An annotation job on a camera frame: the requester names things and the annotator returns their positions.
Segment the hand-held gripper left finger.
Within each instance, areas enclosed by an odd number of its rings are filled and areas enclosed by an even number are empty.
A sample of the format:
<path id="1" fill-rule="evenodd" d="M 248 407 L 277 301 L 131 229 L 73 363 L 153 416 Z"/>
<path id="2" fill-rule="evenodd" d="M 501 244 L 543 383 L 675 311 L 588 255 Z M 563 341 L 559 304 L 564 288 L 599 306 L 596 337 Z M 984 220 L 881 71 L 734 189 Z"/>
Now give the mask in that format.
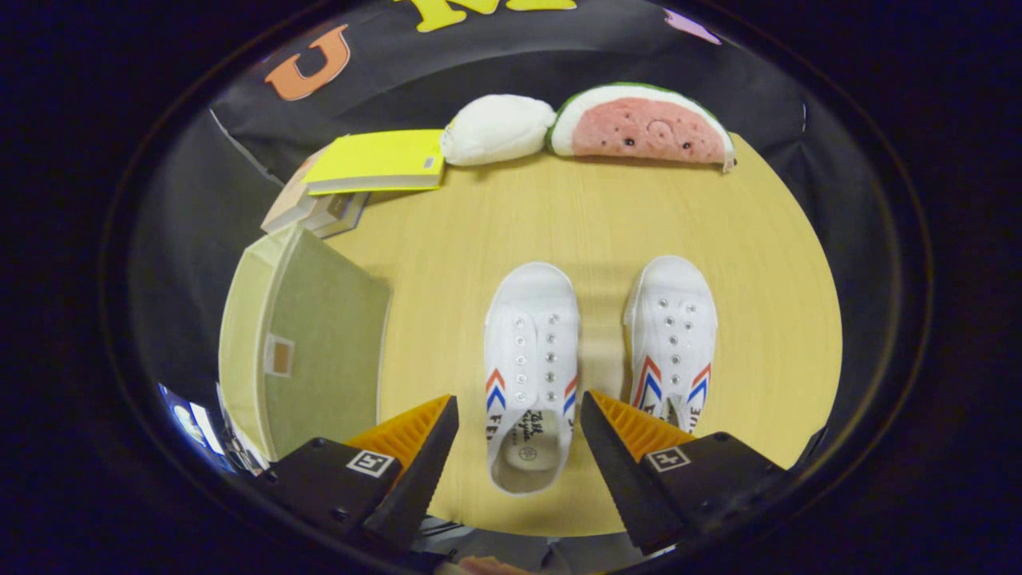
<path id="1" fill-rule="evenodd" d="M 409 552 L 459 430 L 455 396 L 344 442 L 316 437 L 267 470 L 267 497 L 344 545 Z"/>

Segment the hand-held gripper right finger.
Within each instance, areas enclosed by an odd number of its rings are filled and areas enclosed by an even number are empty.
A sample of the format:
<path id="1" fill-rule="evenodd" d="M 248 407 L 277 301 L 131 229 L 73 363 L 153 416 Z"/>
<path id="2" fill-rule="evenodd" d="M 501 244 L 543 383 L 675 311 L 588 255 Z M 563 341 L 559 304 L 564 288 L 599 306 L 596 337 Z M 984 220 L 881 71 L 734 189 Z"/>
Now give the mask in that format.
<path id="1" fill-rule="evenodd" d="M 729 528 L 787 484 L 787 470 L 725 432 L 697 438 L 588 391 L 585 440 L 632 545 L 665 549 Z"/>

